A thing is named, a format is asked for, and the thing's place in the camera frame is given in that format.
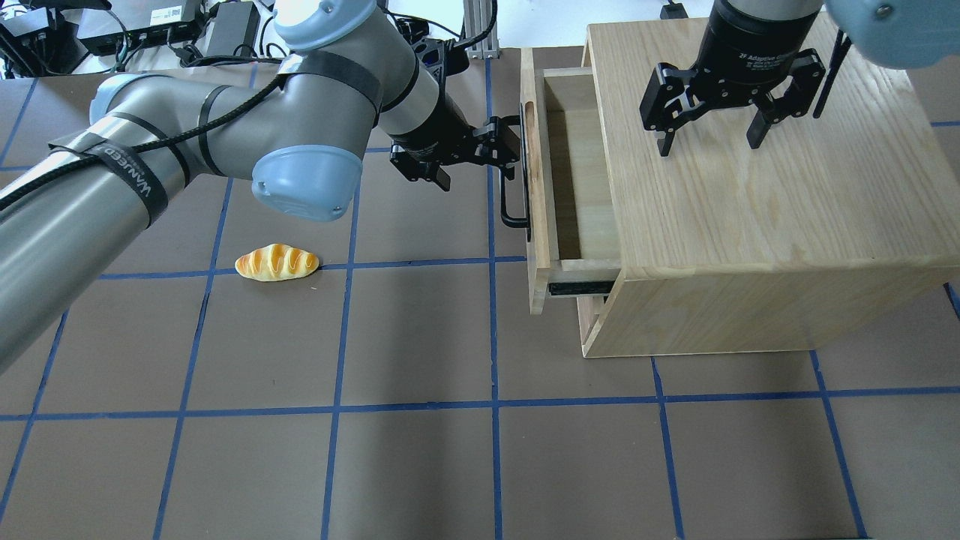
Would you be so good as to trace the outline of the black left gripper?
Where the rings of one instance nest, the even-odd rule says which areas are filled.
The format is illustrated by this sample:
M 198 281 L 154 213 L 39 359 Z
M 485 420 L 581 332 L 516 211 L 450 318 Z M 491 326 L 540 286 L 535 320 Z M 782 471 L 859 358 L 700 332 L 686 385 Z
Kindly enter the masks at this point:
M 432 182 L 443 192 L 452 189 L 452 178 L 443 170 L 454 164 L 497 168 L 507 180 L 515 180 L 515 164 L 521 160 L 521 137 L 514 127 L 520 116 L 493 116 L 482 127 L 473 127 L 449 96 L 438 99 L 419 127 L 393 136 L 388 160 L 411 182 Z

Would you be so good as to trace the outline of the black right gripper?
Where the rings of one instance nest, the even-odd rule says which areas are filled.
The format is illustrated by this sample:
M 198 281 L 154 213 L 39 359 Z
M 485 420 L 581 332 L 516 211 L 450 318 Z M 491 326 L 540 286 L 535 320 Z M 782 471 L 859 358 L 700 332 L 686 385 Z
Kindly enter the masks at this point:
M 694 64 L 657 64 L 641 99 L 641 121 L 657 134 L 659 156 L 669 156 L 677 131 L 698 119 L 694 101 L 755 102 L 751 149 L 783 119 L 808 113 L 826 69 L 802 45 L 821 10 L 820 1 L 715 1 Z M 771 97 L 787 78 L 783 95 Z

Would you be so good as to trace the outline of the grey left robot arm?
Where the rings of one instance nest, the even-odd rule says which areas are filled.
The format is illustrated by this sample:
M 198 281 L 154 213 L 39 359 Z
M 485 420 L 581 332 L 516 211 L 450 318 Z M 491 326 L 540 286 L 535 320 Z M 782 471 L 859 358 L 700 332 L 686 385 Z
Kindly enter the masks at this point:
M 374 1 L 278 1 L 274 21 L 290 55 L 264 88 L 111 76 L 89 127 L 2 189 L 3 370 L 199 175 L 249 180 L 261 204 L 329 222 L 356 194 L 375 128 L 406 179 L 445 190 L 449 165 L 508 178 L 524 163 L 521 119 L 467 123 L 443 66 L 423 64 Z

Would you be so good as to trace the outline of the right robot arm blue joint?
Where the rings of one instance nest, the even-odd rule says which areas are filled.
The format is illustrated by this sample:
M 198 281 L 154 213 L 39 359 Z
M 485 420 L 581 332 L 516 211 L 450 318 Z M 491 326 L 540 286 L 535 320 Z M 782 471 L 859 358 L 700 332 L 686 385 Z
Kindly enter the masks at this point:
M 905 71 L 958 55 L 958 1 L 826 1 L 825 6 L 875 65 Z

